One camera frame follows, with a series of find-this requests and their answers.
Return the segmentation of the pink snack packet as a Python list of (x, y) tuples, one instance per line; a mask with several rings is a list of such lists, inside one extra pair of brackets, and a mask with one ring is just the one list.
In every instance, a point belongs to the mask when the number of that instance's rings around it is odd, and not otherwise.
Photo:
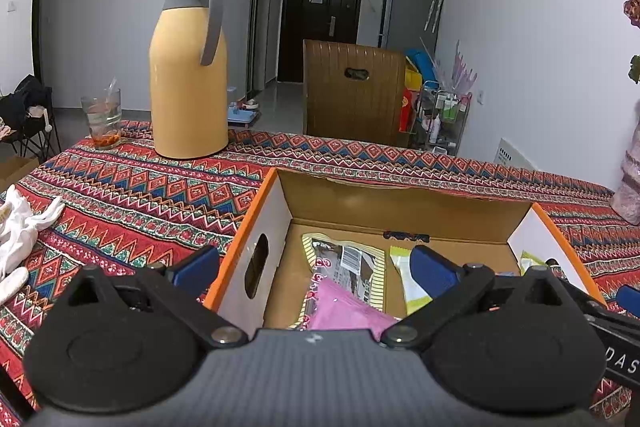
[(364, 303), (337, 283), (322, 279), (307, 291), (300, 327), (308, 331), (367, 329), (378, 338), (396, 323), (395, 317)]

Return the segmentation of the grey refrigerator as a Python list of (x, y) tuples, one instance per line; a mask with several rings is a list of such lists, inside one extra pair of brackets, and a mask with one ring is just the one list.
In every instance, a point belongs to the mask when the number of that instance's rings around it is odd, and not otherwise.
[(442, 0), (382, 0), (378, 47), (435, 53)]

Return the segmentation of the pink textured vase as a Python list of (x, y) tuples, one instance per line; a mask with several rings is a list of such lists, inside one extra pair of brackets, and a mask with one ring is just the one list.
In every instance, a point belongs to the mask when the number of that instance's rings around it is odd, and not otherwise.
[(640, 126), (637, 124), (630, 147), (620, 164), (622, 181), (611, 198), (612, 209), (631, 225), (640, 222), (639, 133)]

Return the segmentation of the cardboard box on floor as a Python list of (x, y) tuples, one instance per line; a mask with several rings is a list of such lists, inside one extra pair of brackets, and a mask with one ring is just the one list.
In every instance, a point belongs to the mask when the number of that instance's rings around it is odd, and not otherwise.
[(39, 166), (37, 157), (12, 156), (0, 164), (0, 192), (20, 181)]

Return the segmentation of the wooden chair back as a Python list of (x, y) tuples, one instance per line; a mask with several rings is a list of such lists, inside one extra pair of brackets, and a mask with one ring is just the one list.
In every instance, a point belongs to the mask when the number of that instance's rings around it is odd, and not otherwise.
[(405, 57), (358, 44), (306, 40), (304, 118), (308, 135), (394, 145)]

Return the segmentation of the dark entrance door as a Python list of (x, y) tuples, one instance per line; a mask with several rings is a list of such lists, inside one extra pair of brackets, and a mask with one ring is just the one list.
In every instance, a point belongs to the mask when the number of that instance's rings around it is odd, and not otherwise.
[(361, 0), (283, 0), (277, 80), (303, 81), (305, 40), (357, 41)]

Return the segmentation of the colourful patterned tablecloth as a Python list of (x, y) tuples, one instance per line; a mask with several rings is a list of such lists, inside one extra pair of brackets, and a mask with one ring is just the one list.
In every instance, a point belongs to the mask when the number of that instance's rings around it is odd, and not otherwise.
[(228, 248), (272, 167), (532, 200), (606, 300), (639, 283), (639, 231), (616, 215), (610, 192), (598, 184), (408, 148), (262, 131), (231, 131), (228, 147), (209, 158), (169, 160), (154, 152), (147, 122), (128, 121), (113, 150), (81, 140), (17, 183), (35, 210), (55, 196), (66, 204), (27, 258), (27, 283), (1, 309), (1, 364), (24, 398), (32, 399), (24, 351), (83, 265), (124, 275), (154, 261), (173, 265), (205, 244)]

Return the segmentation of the striped yellow snack packet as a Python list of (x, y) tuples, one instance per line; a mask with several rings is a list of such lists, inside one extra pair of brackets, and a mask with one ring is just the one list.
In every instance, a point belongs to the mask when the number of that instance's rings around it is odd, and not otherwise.
[(384, 311), (385, 251), (353, 241), (338, 241), (317, 232), (303, 234), (302, 244), (311, 278), (293, 329), (308, 329), (324, 279), (337, 283), (362, 303)]

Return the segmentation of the yellow thermos jug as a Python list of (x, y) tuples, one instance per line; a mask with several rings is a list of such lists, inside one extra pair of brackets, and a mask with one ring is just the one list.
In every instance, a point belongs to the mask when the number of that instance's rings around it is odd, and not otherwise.
[(228, 144), (224, 0), (165, 0), (150, 47), (153, 141), (160, 156), (189, 160)]

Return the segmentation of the glass cup with drink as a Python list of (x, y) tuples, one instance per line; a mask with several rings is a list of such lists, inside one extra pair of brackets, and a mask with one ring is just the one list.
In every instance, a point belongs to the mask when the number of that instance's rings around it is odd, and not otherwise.
[(106, 89), (98, 96), (83, 96), (84, 112), (90, 138), (97, 150), (109, 150), (122, 139), (122, 103), (120, 89)]

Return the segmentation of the orange cardboard snack box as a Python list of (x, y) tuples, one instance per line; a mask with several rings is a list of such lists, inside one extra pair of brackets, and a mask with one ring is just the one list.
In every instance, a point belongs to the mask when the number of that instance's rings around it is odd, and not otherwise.
[(314, 266), (303, 237), (372, 247), (384, 255), (424, 244), (454, 262), (518, 273), (525, 254), (559, 263), (567, 280), (603, 296), (536, 202), (484, 199), (426, 188), (360, 184), (272, 168), (248, 207), (204, 305), (247, 334), (296, 323)]

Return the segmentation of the green white snack packet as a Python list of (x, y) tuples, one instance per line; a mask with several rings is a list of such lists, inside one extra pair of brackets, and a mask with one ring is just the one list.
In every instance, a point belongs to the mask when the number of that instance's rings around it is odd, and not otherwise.
[(416, 283), (411, 275), (410, 255), (411, 251), (409, 251), (409, 249), (397, 246), (390, 247), (390, 260), (392, 260), (401, 279), (408, 315), (413, 314), (413, 312), (416, 312), (416, 310), (428, 305), (432, 301), (432, 297)]

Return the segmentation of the white cloth glove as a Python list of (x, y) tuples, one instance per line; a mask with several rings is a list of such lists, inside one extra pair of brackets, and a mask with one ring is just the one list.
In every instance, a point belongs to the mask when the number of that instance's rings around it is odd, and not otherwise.
[(58, 196), (45, 210), (34, 213), (25, 196), (12, 184), (1, 205), (1, 304), (4, 305), (27, 282), (29, 272), (22, 267), (32, 253), (38, 235), (62, 215), (65, 204)]

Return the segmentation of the black folding chair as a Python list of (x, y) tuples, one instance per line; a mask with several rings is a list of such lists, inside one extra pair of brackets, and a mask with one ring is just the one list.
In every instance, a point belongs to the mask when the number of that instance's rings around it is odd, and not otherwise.
[(18, 156), (47, 161), (62, 150), (52, 105), (52, 89), (27, 75), (1, 97), (1, 142)]

